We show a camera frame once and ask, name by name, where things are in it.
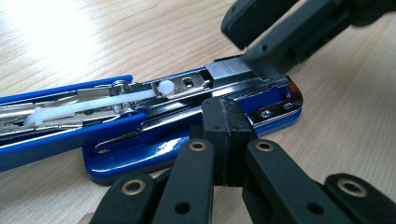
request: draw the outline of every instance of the wooden table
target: wooden table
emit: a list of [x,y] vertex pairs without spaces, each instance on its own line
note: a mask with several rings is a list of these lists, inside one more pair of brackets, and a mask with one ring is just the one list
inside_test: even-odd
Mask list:
[[[0,2],[0,96],[133,74],[145,81],[241,53],[219,31],[233,1]],[[349,28],[291,78],[304,95],[278,142],[315,180],[349,173],[396,200],[396,17]],[[107,187],[81,150],[0,174],[0,223],[77,223]],[[249,223],[241,189],[215,188],[214,223]]]

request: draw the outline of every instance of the wood grain surface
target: wood grain surface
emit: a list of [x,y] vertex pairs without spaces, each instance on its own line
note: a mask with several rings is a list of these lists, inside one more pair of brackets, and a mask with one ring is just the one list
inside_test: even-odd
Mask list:
[[[219,30],[232,3],[2,0],[0,96],[125,74],[145,81],[239,54]],[[395,34],[389,14],[337,36],[291,75],[304,96],[298,122],[266,136],[318,182],[349,173],[394,201]],[[106,190],[71,150],[0,174],[0,223],[78,223]],[[213,222],[251,222],[241,189],[215,188]]]

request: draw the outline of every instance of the white plastic pusher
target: white plastic pusher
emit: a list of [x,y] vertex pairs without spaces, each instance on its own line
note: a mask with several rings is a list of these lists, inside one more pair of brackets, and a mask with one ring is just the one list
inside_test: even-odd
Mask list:
[[[158,85],[158,91],[162,95],[167,95],[174,90],[175,90],[175,84],[169,80],[162,81]],[[148,90],[148,91],[140,91],[140,92],[128,93],[118,96],[112,96],[97,100],[91,100],[81,103],[75,103],[71,105],[61,105],[61,106],[45,108],[45,109],[41,107],[36,107],[35,112],[27,116],[26,119],[23,121],[23,125],[38,126],[41,125],[43,123],[43,120],[45,119],[53,119],[56,117],[76,113],[79,111],[95,109],[103,106],[117,105],[117,104],[132,102],[136,100],[143,100],[153,96],[155,96],[154,90]]]

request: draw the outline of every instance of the blue stapler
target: blue stapler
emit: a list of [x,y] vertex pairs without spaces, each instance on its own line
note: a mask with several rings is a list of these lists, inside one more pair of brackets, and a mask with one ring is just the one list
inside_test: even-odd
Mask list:
[[[161,91],[164,82],[172,90]],[[171,166],[190,126],[201,123],[202,101],[214,96],[238,102],[258,135],[291,125],[303,102],[288,77],[255,76],[239,56],[144,83],[123,76],[8,96],[0,98],[0,171],[78,147],[98,184]]]

